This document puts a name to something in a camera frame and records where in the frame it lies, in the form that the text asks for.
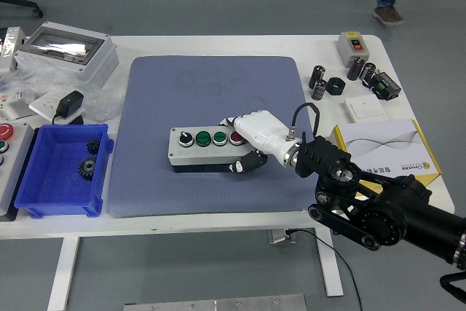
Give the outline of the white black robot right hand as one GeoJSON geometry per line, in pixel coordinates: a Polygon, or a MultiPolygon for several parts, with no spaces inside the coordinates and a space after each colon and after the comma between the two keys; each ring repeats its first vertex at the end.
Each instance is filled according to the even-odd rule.
{"type": "Polygon", "coordinates": [[[291,125],[286,126],[267,110],[223,119],[221,126],[233,127],[254,148],[230,164],[229,171],[247,173],[255,170],[266,163],[269,154],[275,156],[283,167],[295,168],[302,143],[296,137],[296,119],[294,114],[291,125]]]}

